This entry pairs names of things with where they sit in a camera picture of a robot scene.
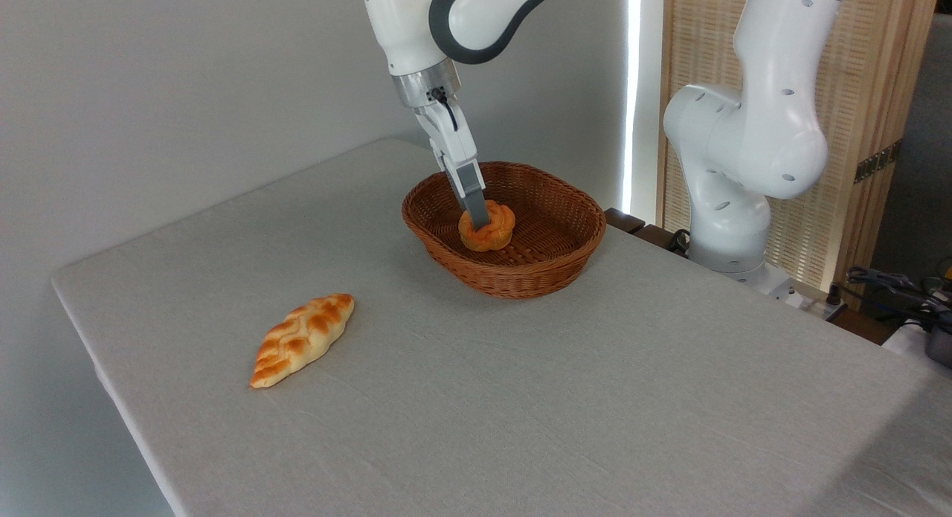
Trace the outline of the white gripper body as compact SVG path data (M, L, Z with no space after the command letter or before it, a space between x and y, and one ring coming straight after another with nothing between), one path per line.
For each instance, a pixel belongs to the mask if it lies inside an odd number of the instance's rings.
M416 107L414 113L431 138L431 148L442 172L446 173L445 161L453 161L460 167L466 162L477 161L472 132L456 99Z

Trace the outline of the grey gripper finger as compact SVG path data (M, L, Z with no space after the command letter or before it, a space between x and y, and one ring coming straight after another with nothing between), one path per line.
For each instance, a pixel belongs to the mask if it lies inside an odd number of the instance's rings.
M453 161L445 161L445 171L457 201L465 212L469 212L473 229L480 230L489 225L489 208L483 195L485 182L478 161L466 162L462 167Z

